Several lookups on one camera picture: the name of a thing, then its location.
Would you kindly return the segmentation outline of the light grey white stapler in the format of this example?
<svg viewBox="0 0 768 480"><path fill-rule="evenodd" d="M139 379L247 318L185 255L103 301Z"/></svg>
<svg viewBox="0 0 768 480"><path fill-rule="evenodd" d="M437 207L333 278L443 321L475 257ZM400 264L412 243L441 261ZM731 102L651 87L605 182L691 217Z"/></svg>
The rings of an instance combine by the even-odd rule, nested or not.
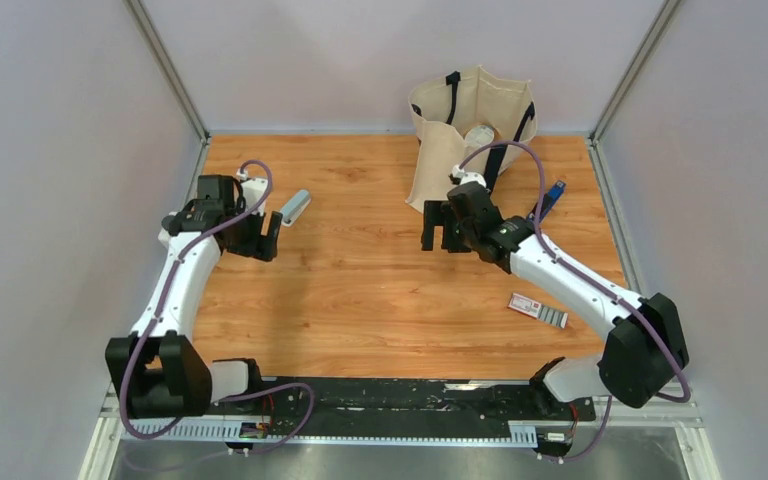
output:
<svg viewBox="0 0 768 480"><path fill-rule="evenodd" d="M310 205L312 196L306 189L299 190L279 210L282 215L282 225L291 227Z"/></svg>

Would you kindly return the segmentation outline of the red white staples box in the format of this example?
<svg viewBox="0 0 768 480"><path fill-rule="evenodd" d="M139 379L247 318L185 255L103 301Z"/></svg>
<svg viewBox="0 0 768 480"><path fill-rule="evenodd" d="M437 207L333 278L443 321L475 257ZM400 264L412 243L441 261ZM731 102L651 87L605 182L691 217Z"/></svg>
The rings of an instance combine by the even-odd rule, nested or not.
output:
<svg viewBox="0 0 768 480"><path fill-rule="evenodd" d="M569 318L569 315L562 310L518 293L511 295L508 308L559 329L566 328Z"/></svg>

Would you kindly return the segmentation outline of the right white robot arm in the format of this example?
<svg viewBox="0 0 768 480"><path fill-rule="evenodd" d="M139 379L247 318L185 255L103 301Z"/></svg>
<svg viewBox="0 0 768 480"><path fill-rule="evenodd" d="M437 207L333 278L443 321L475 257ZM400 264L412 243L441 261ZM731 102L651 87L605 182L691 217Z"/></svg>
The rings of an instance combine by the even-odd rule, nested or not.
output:
<svg viewBox="0 0 768 480"><path fill-rule="evenodd" d="M601 353L559 357L531 380L532 409L558 417L570 402L612 396L631 408L652 398L667 399L664 387L681 379L689 363L677 306L666 295L644 297L583 265L539 232L532 217L504 218L487 189L464 182L444 200L423 207L424 250L442 227L443 249L475 252L505 273L538 286L584 320L604 342Z"/></svg>

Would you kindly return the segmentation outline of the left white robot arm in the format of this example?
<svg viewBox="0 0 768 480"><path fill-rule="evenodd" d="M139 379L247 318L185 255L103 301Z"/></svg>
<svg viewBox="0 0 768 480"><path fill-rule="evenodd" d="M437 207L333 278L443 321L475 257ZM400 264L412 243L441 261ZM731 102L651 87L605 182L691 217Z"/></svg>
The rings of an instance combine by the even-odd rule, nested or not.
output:
<svg viewBox="0 0 768 480"><path fill-rule="evenodd" d="M208 279L223 254L269 262L283 216L267 214L270 177L202 175L196 194L161 221L165 264L130 333L109 340L105 361L127 419L195 417L225 398L244 415L264 405L250 359L207 363L193 330Z"/></svg>

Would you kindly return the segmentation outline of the blue black stapler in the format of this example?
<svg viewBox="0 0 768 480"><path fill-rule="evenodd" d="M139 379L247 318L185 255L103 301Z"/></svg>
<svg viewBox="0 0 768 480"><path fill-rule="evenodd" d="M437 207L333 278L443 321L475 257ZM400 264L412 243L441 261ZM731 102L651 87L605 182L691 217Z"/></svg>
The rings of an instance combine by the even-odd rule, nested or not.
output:
<svg viewBox="0 0 768 480"><path fill-rule="evenodd" d="M552 208L555 206L560 197L564 194L566 189L566 183L563 180L556 181L541 197L541 208L539 221L542 222Z"/></svg>

